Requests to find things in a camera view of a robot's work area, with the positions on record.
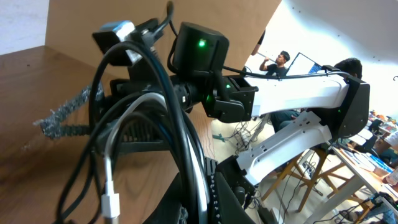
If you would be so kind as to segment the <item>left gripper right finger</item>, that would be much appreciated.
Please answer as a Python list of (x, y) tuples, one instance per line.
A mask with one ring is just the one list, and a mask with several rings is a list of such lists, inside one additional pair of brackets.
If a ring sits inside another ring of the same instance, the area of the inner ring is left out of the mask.
[(205, 172), (210, 192), (210, 223), (250, 224), (245, 212), (252, 202), (255, 187), (245, 178), (236, 157), (222, 162), (205, 159)]

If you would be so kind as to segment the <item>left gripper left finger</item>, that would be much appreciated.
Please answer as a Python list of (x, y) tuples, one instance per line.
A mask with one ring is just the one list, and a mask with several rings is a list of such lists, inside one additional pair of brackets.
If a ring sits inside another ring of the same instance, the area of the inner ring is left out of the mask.
[(182, 207), (182, 181), (178, 173), (156, 209), (149, 216), (149, 224), (177, 224)]

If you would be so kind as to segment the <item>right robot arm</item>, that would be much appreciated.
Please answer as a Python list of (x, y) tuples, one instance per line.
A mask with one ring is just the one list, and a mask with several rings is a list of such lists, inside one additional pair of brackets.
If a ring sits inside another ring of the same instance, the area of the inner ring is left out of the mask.
[[(147, 100), (159, 102), (169, 113), (177, 164), (183, 169), (183, 182), (189, 191), (198, 188), (195, 178), (201, 175), (201, 151), (189, 149), (194, 135), (189, 130), (185, 112), (201, 103), (211, 118), (223, 123), (247, 121), (267, 113), (303, 109), (295, 125), (274, 134), (263, 152), (240, 156), (238, 165), (251, 184), (259, 183), (272, 168), (289, 160), (277, 157), (287, 146), (301, 144), (304, 149), (358, 134), (366, 124), (369, 108), (368, 83), (334, 67), (320, 73), (270, 77), (232, 69), (224, 76), (228, 39), (221, 33), (189, 22), (182, 23), (167, 68), (152, 50), (162, 37), (169, 21), (149, 20), (135, 26), (130, 21), (105, 24), (93, 34), (103, 52), (93, 83), (46, 119), (39, 121), (50, 138), (90, 135), (93, 139), (110, 122), (111, 114), (96, 119), (103, 99), (101, 77), (108, 65), (133, 67), (139, 62), (156, 77), (159, 91), (142, 90), (126, 97), (132, 108)], [(167, 75), (173, 71), (173, 77)]]

